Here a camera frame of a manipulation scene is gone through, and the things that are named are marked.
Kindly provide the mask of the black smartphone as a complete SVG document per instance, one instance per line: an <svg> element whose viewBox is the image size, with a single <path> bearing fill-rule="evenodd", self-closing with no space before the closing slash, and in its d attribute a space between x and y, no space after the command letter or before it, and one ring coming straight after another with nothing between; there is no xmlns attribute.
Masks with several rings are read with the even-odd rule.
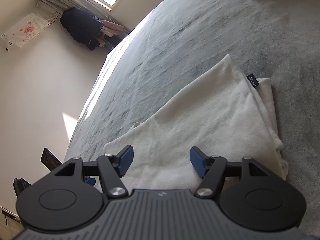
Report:
<svg viewBox="0 0 320 240"><path fill-rule="evenodd" d="M43 163L50 172L62 164L61 161L59 161L59 159L46 147L43 149L43 153L41 155L41 163Z"/></svg>

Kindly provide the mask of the hanging dark clothes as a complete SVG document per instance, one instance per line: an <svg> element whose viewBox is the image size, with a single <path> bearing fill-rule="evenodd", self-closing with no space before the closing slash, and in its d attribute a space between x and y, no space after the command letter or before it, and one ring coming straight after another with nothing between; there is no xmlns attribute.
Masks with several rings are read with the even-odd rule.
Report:
<svg viewBox="0 0 320 240"><path fill-rule="evenodd" d="M60 18L61 25L80 44L94 51L109 43L113 47L118 45L122 39L115 34L109 37L103 32L104 23L90 12L69 8L65 10Z"/></svg>

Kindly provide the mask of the grey bed blanket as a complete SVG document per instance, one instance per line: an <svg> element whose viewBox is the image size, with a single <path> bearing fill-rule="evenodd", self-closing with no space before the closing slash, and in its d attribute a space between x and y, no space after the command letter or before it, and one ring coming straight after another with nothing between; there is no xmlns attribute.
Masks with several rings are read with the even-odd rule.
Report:
<svg viewBox="0 0 320 240"><path fill-rule="evenodd" d="M66 159L85 161L229 55L253 87L269 78L284 178L319 234L319 0L164 0L107 56Z"/></svg>

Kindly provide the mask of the wall air conditioner cover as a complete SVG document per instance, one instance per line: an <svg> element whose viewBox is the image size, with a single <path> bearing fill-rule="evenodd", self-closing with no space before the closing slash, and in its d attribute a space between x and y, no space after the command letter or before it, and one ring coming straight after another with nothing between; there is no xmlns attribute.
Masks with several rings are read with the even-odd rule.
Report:
<svg viewBox="0 0 320 240"><path fill-rule="evenodd" d="M32 12L1 31L1 48L6 51L22 48L50 25L51 22Z"/></svg>

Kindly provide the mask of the white cream sweatshirt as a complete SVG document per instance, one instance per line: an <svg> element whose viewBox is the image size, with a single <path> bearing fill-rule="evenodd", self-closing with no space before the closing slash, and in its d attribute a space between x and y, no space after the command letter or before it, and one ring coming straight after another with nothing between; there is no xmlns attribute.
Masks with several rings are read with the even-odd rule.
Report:
<svg viewBox="0 0 320 240"><path fill-rule="evenodd" d="M126 145L134 150L122 178L129 190L195 190L200 178L189 159L193 146L228 161L252 157L280 178L289 172L280 153L271 80L259 79L253 87L229 55L103 150L116 154Z"/></svg>

